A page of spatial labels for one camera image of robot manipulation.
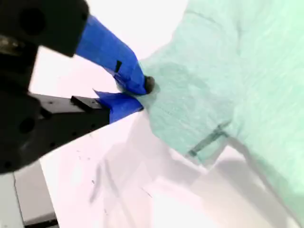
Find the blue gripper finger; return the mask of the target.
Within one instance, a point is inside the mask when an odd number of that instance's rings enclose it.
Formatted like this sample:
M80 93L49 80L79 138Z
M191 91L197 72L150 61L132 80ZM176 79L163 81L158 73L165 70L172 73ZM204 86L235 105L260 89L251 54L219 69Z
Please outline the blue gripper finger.
M30 165L50 151L141 111L133 97L98 98L0 93L0 172Z
M101 66L130 93L145 95L154 88L135 53L90 14L86 1L1 1L0 68L18 87L28 88L40 46Z

